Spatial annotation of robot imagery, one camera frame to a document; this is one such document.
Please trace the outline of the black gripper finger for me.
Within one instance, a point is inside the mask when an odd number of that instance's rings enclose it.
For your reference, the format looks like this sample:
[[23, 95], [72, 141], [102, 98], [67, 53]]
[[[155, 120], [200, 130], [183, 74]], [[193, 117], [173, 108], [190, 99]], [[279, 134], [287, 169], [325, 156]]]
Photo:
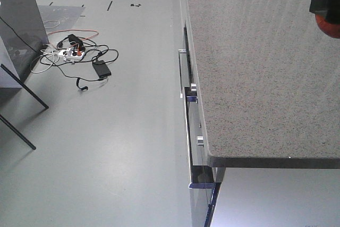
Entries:
[[311, 0], [309, 12], [323, 17], [328, 23], [339, 24], [339, 0]]

